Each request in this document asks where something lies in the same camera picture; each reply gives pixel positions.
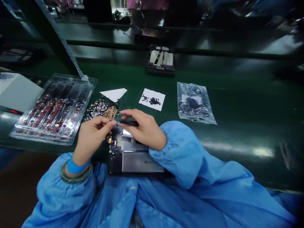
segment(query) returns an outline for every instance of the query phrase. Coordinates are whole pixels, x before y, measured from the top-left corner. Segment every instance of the person's right hand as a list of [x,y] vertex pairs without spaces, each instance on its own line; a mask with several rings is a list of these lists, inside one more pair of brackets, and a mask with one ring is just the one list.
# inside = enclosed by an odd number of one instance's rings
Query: person's right hand
[[137,141],[158,151],[162,150],[166,146],[167,137],[159,128],[153,116],[150,116],[138,109],[122,110],[120,111],[120,114],[124,115],[121,119],[133,117],[133,119],[138,122],[139,127],[118,123]]

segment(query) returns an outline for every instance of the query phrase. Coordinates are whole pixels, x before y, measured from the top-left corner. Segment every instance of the pile of screws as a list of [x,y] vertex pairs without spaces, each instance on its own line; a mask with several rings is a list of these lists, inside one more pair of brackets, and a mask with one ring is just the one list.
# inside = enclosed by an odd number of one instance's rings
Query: pile of screws
[[119,101],[113,102],[103,96],[102,99],[99,99],[96,102],[94,102],[93,104],[91,104],[90,108],[87,110],[85,121],[91,120],[97,116],[103,116],[103,117],[106,117],[109,119],[113,115],[119,116],[120,115],[119,111],[121,111],[123,109],[121,109],[118,104],[119,104]]
[[149,101],[149,103],[152,105],[161,105],[158,98],[149,98],[149,97],[146,97],[144,94],[142,95],[142,97],[143,97],[142,101],[146,101],[146,102]]
[[159,102],[159,99],[157,99],[157,98],[151,98],[149,102],[152,105],[161,105],[161,103]]

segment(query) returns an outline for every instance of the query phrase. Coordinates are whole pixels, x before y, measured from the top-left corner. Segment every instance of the blue cleanroom gown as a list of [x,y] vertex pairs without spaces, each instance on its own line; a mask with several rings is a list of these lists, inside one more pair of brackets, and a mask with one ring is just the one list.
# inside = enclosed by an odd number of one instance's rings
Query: blue cleanroom gown
[[178,121],[161,125],[162,151],[150,155],[175,179],[109,177],[98,165],[82,183],[67,184],[61,155],[37,186],[39,202],[23,227],[291,227],[296,218],[237,162],[211,156]]

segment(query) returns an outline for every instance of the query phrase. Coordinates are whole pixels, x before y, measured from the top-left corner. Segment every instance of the blue wristband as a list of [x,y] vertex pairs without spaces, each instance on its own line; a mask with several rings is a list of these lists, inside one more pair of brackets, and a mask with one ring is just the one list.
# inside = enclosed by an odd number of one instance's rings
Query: blue wristband
[[73,174],[81,173],[88,166],[88,164],[91,161],[91,158],[89,159],[89,161],[86,164],[79,166],[73,162],[73,157],[71,157],[70,160],[67,162],[66,168],[70,173],[73,173]]

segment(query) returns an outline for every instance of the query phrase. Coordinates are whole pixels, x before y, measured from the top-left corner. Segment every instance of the person's left hand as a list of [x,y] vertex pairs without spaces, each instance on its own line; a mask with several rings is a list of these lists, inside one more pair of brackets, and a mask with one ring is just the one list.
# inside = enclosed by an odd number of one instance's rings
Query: person's left hand
[[101,116],[82,123],[73,154],[74,163],[79,166],[86,164],[116,124],[115,120]]

